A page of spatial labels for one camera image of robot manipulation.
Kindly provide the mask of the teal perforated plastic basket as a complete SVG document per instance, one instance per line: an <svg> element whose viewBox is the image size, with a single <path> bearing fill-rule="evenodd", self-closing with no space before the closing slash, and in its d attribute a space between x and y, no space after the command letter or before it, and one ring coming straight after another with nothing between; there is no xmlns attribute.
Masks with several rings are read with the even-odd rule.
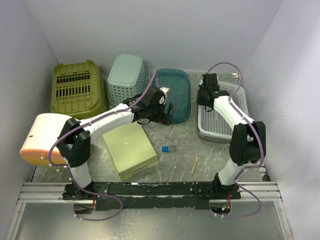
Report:
<svg viewBox="0 0 320 240"><path fill-rule="evenodd" d="M142 94L147 86L143 58L132 54L119 54L107 78L108 98L117 106L128 98Z"/></svg>

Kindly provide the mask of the olive green plastic tub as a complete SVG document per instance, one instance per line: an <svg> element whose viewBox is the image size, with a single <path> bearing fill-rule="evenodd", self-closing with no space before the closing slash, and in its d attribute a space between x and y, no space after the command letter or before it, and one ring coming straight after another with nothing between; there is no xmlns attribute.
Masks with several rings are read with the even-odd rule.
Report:
<svg viewBox="0 0 320 240"><path fill-rule="evenodd" d="M92 60L54 67L50 110L78 120L108 110L107 84Z"/></svg>

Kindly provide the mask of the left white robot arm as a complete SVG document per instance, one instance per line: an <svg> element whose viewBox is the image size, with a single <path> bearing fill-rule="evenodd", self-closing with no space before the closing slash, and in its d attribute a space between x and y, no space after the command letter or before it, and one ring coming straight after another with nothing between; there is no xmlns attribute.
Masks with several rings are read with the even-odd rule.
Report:
<svg viewBox="0 0 320 240"><path fill-rule="evenodd" d="M86 200L94 192L87 164L91 155L91 140L134 122L170 125L174 104L166 107L169 93L168 87L151 86L143 94L124 100L112 110L81 121L70 118L65 122L57 148L68 165L77 196Z"/></svg>

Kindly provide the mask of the blue transparent plastic tub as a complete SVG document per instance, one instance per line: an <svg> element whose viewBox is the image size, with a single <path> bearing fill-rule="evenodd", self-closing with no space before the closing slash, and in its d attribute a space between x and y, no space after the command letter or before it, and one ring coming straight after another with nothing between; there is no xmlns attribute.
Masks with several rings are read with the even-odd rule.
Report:
<svg viewBox="0 0 320 240"><path fill-rule="evenodd" d="M166 102L174 104L171 122L186 122L191 114L191 83L185 71L161 68L157 71L157 80L153 85L170 88Z"/></svg>

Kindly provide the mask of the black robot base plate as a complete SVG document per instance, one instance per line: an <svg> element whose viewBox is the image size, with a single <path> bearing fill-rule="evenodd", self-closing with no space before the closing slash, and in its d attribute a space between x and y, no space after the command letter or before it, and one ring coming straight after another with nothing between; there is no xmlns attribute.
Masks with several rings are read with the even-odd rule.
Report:
<svg viewBox="0 0 320 240"><path fill-rule="evenodd" d="M226 201L228 197L239 200L239 188L233 184L222 186L213 181L186 182L93 182L85 188L97 193L97 211L117 209L116 199L102 196L111 195L121 200L124 209L153 208L194 208L208 210L210 201Z"/></svg>

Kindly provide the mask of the pale yellow plastic tray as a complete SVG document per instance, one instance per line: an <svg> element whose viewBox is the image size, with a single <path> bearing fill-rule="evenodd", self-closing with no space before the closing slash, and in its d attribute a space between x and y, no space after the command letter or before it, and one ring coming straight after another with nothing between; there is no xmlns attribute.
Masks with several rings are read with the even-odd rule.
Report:
<svg viewBox="0 0 320 240"><path fill-rule="evenodd" d="M122 181L159 162L143 127L136 122L117 127L102 137Z"/></svg>

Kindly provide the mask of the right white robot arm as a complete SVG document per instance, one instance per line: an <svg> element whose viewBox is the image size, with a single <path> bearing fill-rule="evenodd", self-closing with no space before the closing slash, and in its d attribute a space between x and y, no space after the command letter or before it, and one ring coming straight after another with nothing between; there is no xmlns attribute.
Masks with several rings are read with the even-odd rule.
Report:
<svg viewBox="0 0 320 240"><path fill-rule="evenodd" d="M248 117L226 90L221 90L216 73L206 73L199 85L197 104L208 113L218 113L229 125L232 136L229 143L230 159L215 177L212 193L218 199L229 194L241 174L249 168L258 168L266 156L266 126L262 121Z"/></svg>

